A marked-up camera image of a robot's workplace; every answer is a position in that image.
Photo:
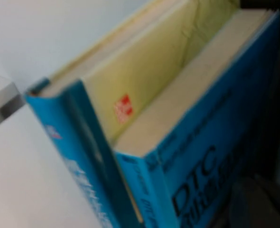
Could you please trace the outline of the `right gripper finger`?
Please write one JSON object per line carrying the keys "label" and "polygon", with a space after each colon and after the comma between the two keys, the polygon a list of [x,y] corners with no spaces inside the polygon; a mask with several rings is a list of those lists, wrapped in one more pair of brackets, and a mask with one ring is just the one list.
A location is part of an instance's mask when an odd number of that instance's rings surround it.
{"label": "right gripper finger", "polygon": [[228,221],[231,228],[280,228],[280,185],[261,176],[235,182]]}

